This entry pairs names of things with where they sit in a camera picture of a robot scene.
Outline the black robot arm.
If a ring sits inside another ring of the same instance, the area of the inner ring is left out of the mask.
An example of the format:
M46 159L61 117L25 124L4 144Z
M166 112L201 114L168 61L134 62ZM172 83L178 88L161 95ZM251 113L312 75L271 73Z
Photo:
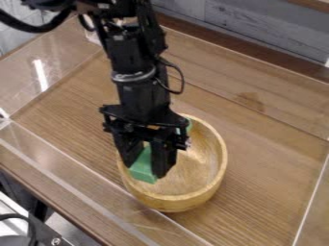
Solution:
M162 58L166 33L158 24L150 0L22 0L33 9L71 10L89 16L93 30L111 61L111 79L119 103L101 108L105 131L114 136L123 164L133 167L150 149L150 174L164 178L188 148L189 121L172 110L172 96L184 93L169 83Z

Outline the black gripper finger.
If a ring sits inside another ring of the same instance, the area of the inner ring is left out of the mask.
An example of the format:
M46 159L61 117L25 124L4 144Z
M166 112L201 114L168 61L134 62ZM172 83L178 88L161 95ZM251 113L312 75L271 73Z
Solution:
M145 150L145 143L129 134L115 133L114 137L115 147L125 166L130 168Z
M164 139L156 139L150 143L150 150L152 172L158 179L162 179L177 164L178 150L174 148L174 145Z

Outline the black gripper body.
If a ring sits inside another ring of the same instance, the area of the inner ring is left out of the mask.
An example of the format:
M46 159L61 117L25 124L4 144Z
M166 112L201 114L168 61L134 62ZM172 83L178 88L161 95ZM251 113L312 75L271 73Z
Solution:
M172 110L169 83L154 77L142 81L115 81L119 103L103 105L105 131L129 134L142 142L158 136L158 129L184 127L186 118Z

